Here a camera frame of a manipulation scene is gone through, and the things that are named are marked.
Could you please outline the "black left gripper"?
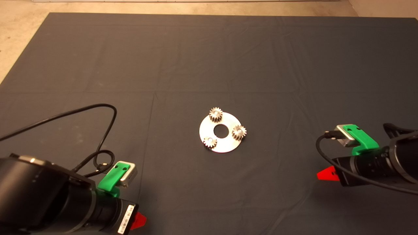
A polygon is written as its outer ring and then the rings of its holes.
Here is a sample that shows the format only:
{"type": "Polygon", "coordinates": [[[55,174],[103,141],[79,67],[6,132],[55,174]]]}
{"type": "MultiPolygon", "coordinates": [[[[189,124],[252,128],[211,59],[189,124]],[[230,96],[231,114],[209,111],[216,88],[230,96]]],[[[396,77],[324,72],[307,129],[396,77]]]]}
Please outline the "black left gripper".
{"type": "Polygon", "coordinates": [[[138,204],[107,194],[98,196],[98,231],[109,235],[128,235],[145,226],[147,218],[138,212],[138,204]]]}

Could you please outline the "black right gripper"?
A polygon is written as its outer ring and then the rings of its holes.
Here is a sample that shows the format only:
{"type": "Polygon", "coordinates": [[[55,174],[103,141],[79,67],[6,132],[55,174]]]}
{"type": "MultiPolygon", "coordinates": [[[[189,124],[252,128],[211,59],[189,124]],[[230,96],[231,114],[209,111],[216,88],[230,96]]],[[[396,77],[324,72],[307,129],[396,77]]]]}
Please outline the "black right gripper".
{"type": "MultiPolygon", "coordinates": [[[[358,156],[334,158],[333,161],[348,171],[369,180],[391,184],[391,163],[388,146],[370,150],[358,156]]],[[[318,180],[340,181],[334,166],[329,166],[318,172],[317,178],[318,180]]]]}

